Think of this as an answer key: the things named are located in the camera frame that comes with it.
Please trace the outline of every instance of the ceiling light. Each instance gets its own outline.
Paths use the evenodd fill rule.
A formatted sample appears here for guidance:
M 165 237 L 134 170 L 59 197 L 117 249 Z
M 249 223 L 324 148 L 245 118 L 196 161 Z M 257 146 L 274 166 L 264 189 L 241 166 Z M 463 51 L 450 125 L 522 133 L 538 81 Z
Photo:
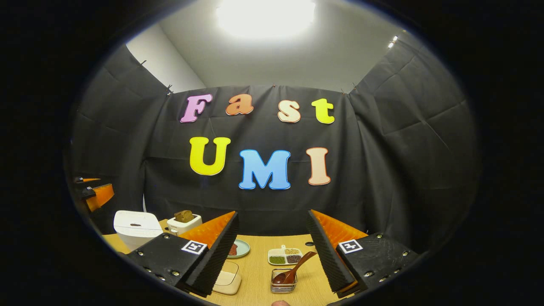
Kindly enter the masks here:
M 310 0 L 224 0 L 217 13 L 219 26 L 233 35 L 269 38 L 300 33 L 315 7 Z

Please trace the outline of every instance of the divided tray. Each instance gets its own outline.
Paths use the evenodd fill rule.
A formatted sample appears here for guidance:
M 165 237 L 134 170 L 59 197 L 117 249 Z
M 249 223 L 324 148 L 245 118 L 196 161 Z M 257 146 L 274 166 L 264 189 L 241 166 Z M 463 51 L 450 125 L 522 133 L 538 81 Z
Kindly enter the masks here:
M 274 266 L 296 265 L 302 258 L 302 252 L 297 248 L 286 248 L 282 245 L 280 249 L 268 250 L 268 263 Z

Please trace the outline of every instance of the yellow letter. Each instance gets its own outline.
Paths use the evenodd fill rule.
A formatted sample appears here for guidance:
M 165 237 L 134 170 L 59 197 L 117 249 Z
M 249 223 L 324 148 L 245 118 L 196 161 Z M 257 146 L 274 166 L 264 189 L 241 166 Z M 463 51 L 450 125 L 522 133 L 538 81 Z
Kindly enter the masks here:
M 206 137 L 193 137 L 189 140 L 191 143 L 191 155 L 189 164 L 191 169 L 201 175 L 215 175 L 223 170 L 225 166 L 225 155 L 227 153 L 227 145 L 231 140 L 226 137 L 217 137 L 213 143 L 217 145 L 215 151 L 215 162 L 212 165 L 204 164 L 204 146 L 209 142 Z
M 312 106 L 316 107 L 317 121 L 325 124 L 331 124 L 335 122 L 333 116 L 329 116 L 329 109 L 333 109 L 334 105 L 327 103 L 327 99 L 319 99 L 312 102 Z

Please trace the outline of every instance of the blue letter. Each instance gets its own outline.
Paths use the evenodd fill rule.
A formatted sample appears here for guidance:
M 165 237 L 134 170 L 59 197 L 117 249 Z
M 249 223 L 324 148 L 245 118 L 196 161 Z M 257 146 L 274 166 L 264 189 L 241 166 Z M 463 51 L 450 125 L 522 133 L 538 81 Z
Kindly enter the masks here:
M 240 156 L 244 159 L 244 174 L 242 182 L 238 185 L 241 189 L 254 189 L 253 175 L 261 188 L 267 185 L 272 176 L 270 189 L 289 189 L 291 184 L 287 181 L 287 159 L 291 153 L 284 150 L 274 151 L 265 166 L 259 153 L 255 150 L 242 150 Z

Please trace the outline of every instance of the ceiling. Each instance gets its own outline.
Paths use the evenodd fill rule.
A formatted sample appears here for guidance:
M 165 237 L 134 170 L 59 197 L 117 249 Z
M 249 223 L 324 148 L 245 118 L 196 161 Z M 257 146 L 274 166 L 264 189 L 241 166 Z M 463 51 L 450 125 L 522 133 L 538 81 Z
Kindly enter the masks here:
M 363 7 L 315 0 L 314 21 L 304 32 L 240 38 L 218 26 L 221 3 L 198 0 L 159 23 L 206 87 L 275 83 L 350 92 L 401 31 Z

